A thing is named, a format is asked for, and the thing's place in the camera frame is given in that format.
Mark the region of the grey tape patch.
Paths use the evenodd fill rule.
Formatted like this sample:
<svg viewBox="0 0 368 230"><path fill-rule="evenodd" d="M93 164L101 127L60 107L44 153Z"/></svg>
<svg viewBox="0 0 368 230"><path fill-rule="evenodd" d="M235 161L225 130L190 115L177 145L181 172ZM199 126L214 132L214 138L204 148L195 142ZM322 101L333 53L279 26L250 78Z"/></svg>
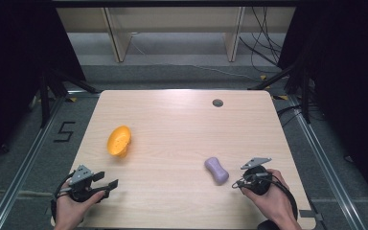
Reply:
<svg viewBox="0 0 368 230"><path fill-rule="evenodd" d="M300 210L299 214L301 218L314 218L317 221L323 220L323 216L313 210Z"/></svg>

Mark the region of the dark round object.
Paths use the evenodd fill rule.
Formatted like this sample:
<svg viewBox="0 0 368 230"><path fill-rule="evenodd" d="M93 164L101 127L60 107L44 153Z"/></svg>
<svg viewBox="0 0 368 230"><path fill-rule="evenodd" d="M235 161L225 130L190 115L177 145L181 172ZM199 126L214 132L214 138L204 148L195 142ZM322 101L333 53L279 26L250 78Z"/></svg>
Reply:
<svg viewBox="0 0 368 230"><path fill-rule="evenodd" d="M280 230L280 228L275 222L267 219L257 226L257 230Z"/></svg>

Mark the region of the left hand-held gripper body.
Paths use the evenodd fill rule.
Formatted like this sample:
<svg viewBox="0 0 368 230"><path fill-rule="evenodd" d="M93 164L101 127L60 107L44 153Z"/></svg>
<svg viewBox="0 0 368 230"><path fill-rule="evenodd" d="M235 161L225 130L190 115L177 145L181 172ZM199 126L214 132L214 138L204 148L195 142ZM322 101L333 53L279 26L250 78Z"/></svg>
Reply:
<svg viewBox="0 0 368 230"><path fill-rule="evenodd" d="M92 189L92 176L94 173L84 165L79 165L74 171L70 181L71 188L70 197L76 202L85 202L92 195L97 193L97 189Z"/></svg>

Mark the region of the person's left hand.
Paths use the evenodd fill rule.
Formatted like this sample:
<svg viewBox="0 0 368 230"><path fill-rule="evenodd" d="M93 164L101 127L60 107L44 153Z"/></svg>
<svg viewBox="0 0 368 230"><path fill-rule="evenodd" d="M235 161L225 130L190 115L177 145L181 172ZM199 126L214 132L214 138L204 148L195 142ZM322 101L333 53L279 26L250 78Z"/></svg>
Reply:
<svg viewBox="0 0 368 230"><path fill-rule="evenodd" d="M61 193L57 198L56 224L78 225L87 211L104 197L104 191L99 191L84 202L73 200L67 193Z"/></svg>

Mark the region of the person's right hand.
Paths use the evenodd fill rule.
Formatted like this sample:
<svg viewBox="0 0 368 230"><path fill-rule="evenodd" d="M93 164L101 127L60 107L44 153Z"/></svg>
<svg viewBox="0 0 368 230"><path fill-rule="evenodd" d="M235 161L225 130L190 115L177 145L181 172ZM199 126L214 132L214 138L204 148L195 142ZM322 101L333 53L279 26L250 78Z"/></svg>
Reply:
<svg viewBox="0 0 368 230"><path fill-rule="evenodd" d="M266 218L276 224L287 219L296 220L287 195L276 185L271 185L264 195L256 195L245 188L241 188L241 192L254 202Z"/></svg>

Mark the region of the black metal stand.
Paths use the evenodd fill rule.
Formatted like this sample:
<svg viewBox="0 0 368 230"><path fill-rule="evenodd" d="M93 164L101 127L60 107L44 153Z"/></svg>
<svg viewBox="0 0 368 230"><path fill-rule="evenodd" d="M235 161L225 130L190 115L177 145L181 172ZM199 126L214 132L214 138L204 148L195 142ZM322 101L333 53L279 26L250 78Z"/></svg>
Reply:
<svg viewBox="0 0 368 230"><path fill-rule="evenodd" d="M51 117L49 91L52 91L56 98L65 98L68 95L68 91L64 86L65 81L72 83L73 85L87 91L88 93L91 94L100 93L99 89L90 86L83 80L73 78L58 69L46 68L39 78L39 92L42 110L42 121L41 121L42 127L45 127L48 124L49 119Z"/></svg>
<svg viewBox="0 0 368 230"><path fill-rule="evenodd" d="M272 78L251 87L251 90L263 90L283 77L289 76L285 89L288 94L294 94L298 89L301 89L301 111L303 118L309 124L311 122L309 113L310 76L306 68L306 62L305 57L299 57L289 67Z"/></svg>

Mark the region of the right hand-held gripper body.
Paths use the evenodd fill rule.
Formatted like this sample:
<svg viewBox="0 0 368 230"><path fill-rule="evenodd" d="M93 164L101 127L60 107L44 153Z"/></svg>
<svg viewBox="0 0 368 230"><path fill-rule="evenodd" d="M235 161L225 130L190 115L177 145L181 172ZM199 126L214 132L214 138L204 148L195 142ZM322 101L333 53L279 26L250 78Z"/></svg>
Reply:
<svg viewBox="0 0 368 230"><path fill-rule="evenodd" d="M244 173L240 187L246 188L258 196L264 195L269 190L272 179L272 175L266 170L264 163L270 161L270 158L255 157L241 166Z"/></svg>

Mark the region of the black tape floor mark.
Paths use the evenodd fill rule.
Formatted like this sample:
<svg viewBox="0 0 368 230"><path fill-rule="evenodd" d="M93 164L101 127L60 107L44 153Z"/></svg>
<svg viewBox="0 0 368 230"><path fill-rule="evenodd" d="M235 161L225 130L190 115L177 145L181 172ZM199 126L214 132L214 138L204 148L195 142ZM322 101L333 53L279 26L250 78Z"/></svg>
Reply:
<svg viewBox="0 0 368 230"><path fill-rule="evenodd" d="M57 138L54 140L55 143L66 143L71 140L71 137L74 134L74 131L71 129L71 127L75 124L75 122L72 121L65 121L61 124L58 132L57 132Z"/></svg>

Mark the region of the purple soap bar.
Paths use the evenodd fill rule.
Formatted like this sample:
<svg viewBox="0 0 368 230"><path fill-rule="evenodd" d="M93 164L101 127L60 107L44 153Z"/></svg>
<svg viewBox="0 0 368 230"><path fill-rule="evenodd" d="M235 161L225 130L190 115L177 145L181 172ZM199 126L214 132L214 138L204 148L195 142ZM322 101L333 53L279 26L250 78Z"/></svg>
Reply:
<svg viewBox="0 0 368 230"><path fill-rule="evenodd" d="M204 162L204 166L211 173L218 185L224 184L229 178L229 172L223 168L216 157L210 157Z"/></svg>

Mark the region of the aluminium floor rail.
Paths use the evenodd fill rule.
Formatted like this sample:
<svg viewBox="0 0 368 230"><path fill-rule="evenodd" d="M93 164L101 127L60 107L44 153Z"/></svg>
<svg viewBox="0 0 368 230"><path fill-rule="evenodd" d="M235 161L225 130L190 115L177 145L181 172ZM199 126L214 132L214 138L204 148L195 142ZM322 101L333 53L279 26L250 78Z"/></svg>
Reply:
<svg viewBox="0 0 368 230"><path fill-rule="evenodd" d="M274 96L274 103L309 205L317 214L317 226L321 230L368 230L312 121L303 117L302 102L289 95L283 100Z"/></svg>
<svg viewBox="0 0 368 230"><path fill-rule="evenodd" d="M51 117L41 126L41 102L34 102L0 153L0 230L52 230L50 200L74 169L82 136L99 97L75 92L49 100ZM75 124L71 140L55 143L65 121Z"/></svg>

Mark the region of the black curtain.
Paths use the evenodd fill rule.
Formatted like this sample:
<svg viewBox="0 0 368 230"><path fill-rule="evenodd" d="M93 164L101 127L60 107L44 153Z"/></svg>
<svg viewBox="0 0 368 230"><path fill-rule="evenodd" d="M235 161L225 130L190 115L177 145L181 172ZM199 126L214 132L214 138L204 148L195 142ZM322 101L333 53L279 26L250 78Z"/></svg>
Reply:
<svg viewBox="0 0 368 230"><path fill-rule="evenodd" d="M0 149L48 69L84 73L51 0L0 0Z"/></svg>
<svg viewBox="0 0 368 230"><path fill-rule="evenodd" d="M320 108L368 184L368 0L301 0L279 65L309 47Z"/></svg>

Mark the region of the orange soap dish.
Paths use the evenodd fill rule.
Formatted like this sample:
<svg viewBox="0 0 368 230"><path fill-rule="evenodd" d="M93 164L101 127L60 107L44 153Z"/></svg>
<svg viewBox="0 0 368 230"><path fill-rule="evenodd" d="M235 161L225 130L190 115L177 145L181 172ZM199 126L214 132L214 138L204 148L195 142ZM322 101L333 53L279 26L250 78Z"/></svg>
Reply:
<svg viewBox="0 0 368 230"><path fill-rule="evenodd" d="M124 158L131 141L131 131L128 126L116 127L108 137L106 148L109 154Z"/></svg>

